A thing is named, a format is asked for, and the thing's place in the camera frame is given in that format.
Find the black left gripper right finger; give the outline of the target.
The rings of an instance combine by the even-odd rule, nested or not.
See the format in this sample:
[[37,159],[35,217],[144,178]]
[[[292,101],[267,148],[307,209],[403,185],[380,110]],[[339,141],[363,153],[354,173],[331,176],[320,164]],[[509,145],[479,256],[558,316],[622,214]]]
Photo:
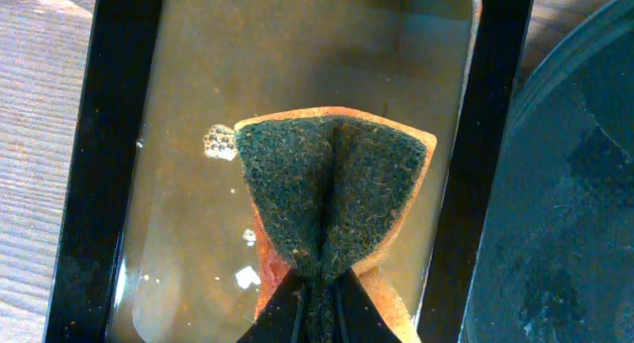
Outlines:
[[334,282],[334,321],[335,343],[400,343],[352,269]]

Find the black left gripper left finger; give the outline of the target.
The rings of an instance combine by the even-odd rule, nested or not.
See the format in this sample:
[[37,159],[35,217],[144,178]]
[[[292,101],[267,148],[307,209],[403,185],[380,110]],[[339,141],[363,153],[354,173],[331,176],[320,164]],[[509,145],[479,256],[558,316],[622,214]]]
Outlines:
[[274,291],[256,322],[237,343],[305,343],[305,314],[310,289],[295,270],[290,270]]

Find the green and orange sponge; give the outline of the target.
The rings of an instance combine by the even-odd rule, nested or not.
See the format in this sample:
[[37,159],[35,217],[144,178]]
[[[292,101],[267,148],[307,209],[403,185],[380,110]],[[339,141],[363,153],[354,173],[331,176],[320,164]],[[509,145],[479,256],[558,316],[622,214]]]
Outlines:
[[317,107],[240,121],[236,146],[255,214],[261,314],[295,270],[310,289],[306,342],[334,342],[334,282],[347,269],[400,342],[418,334],[380,271],[437,140],[368,112]]

